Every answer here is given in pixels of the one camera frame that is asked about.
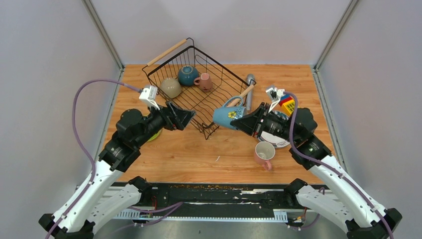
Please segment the pink cup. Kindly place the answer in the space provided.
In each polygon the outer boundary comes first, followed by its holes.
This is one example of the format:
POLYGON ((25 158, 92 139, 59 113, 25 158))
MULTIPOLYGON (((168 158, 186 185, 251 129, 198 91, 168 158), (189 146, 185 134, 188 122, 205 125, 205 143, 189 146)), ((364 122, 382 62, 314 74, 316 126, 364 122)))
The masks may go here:
POLYGON ((272 170, 271 159, 274 158, 276 153, 275 147, 266 141, 256 144, 254 149, 254 160, 257 164, 261 165, 265 170, 272 170))

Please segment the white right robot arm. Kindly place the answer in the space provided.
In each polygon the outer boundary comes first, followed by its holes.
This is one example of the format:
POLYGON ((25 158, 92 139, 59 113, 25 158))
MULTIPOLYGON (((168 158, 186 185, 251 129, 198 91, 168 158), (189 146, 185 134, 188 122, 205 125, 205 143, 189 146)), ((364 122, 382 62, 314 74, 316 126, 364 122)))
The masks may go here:
POLYGON ((388 239, 403 218, 395 209, 385 208, 369 196, 341 167, 335 156, 318 139, 317 123, 308 108, 295 109, 288 119, 275 114, 267 103, 249 113, 230 112, 231 126, 259 137, 267 132, 290 142, 292 158, 318 177, 337 197, 322 195, 301 179, 286 188, 287 206, 311 208, 341 228, 349 239, 388 239))

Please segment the white plate red characters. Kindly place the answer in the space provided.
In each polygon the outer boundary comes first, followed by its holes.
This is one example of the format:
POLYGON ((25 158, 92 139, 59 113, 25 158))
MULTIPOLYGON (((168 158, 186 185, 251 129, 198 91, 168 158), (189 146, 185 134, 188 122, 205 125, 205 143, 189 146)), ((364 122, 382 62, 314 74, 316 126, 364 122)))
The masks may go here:
MULTIPOLYGON (((274 114, 276 114, 277 116, 281 117, 284 120, 288 120, 289 117, 284 114, 283 112, 280 111, 273 111, 274 114)), ((271 135, 270 133, 267 132, 262 132, 261 135, 259 137, 257 137, 257 139, 262 142, 268 142, 270 144, 272 144, 275 148, 284 148, 287 147, 288 145, 290 145, 290 142, 288 140, 285 140, 283 138, 271 135)))

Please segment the lime green plate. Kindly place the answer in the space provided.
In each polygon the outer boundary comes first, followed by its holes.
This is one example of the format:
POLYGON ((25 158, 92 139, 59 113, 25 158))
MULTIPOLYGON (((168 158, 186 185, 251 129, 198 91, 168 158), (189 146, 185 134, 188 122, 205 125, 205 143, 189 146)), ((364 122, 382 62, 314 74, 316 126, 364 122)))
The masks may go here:
POLYGON ((152 135, 147 142, 151 142, 154 141, 161 133, 162 133, 163 129, 159 130, 157 133, 155 133, 154 135, 152 135))

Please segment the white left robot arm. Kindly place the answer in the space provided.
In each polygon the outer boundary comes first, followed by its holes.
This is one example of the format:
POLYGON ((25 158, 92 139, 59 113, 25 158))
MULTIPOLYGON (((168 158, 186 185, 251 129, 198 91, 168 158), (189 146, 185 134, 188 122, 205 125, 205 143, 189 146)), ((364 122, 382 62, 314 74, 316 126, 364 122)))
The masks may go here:
POLYGON ((114 216, 138 203, 146 206, 152 201, 151 184, 137 176, 117 195, 99 202, 109 187, 141 155, 140 148, 161 129, 184 130, 196 115, 172 102, 150 107, 143 116, 137 109, 126 110, 116 123, 116 132, 105 145, 90 175, 73 196, 55 213, 44 214, 39 224, 47 236, 56 239, 92 239, 114 216))

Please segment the light blue mug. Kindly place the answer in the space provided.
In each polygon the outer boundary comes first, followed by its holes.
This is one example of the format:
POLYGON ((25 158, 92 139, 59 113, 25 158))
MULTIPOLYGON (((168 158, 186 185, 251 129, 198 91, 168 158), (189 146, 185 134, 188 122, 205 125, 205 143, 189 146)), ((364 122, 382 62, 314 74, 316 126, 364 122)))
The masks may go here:
POLYGON ((243 97, 241 96, 235 96, 227 100, 224 105, 222 105, 220 108, 215 109, 212 117, 213 123, 223 126, 225 128, 237 130, 236 127, 232 126, 230 123, 233 120, 237 120, 242 118, 247 113, 247 109, 245 106, 243 106, 243 97), (235 103, 235 106, 229 107, 229 103, 231 103, 233 100, 239 99, 239 105, 235 103))

